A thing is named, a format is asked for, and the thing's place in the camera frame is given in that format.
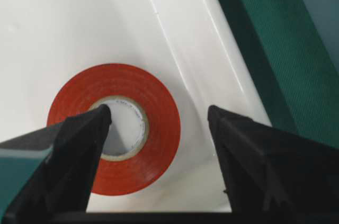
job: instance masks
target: green surface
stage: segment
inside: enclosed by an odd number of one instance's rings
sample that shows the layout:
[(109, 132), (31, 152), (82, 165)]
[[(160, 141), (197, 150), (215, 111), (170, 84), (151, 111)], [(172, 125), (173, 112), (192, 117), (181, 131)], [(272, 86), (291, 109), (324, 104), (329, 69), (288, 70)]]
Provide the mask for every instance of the green surface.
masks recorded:
[(51, 148), (43, 151), (0, 149), (0, 220), (9, 204), (50, 152)]
[(302, 0), (219, 0), (274, 127), (339, 147), (339, 76)]

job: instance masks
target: green mat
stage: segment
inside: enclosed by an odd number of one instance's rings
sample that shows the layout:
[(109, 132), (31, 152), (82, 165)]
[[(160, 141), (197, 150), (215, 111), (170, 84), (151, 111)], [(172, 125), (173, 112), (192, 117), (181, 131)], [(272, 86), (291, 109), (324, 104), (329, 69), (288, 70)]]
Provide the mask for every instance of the green mat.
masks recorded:
[(275, 128), (339, 147), (339, 75), (302, 0), (219, 0)]

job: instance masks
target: red electrical tape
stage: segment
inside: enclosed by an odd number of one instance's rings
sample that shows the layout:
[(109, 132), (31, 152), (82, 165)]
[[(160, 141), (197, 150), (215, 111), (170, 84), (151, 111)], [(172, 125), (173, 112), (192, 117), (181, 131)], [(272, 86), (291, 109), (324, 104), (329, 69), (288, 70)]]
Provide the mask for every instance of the red electrical tape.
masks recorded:
[(180, 118), (167, 88), (150, 73), (125, 64), (104, 64), (80, 72), (55, 97), (47, 125), (89, 110), (96, 101), (123, 95), (146, 112), (149, 134), (135, 156), (118, 161), (100, 159), (92, 192), (124, 195), (156, 181), (169, 167), (179, 146)]

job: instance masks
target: white plastic tray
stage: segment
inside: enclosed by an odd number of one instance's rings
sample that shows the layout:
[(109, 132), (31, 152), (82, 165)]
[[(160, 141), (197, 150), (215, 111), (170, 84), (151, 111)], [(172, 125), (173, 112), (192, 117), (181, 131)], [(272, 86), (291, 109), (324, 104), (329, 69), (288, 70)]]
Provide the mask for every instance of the white plastic tray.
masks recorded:
[(44, 127), (53, 98), (78, 72), (135, 65), (174, 96), (179, 150), (155, 183), (92, 194), (88, 211), (230, 210), (207, 108), (270, 122), (217, 0), (0, 1), (0, 141)]

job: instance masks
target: tape roll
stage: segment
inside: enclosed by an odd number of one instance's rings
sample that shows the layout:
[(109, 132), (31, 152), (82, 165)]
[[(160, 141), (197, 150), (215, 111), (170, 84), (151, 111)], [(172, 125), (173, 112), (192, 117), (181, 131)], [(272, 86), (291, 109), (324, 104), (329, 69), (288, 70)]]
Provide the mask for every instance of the tape roll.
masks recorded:
[(147, 187), (167, 170), (179, 146), (180, 118), (170, 92), (150, 73), (125, 64), (94, 66), (70, 79), (55, 97), (47, 125), (117, 96), (141, 107), (148, 135), (132, 157), (100, 159), (92, 188), (97, 194), (124, 195)]

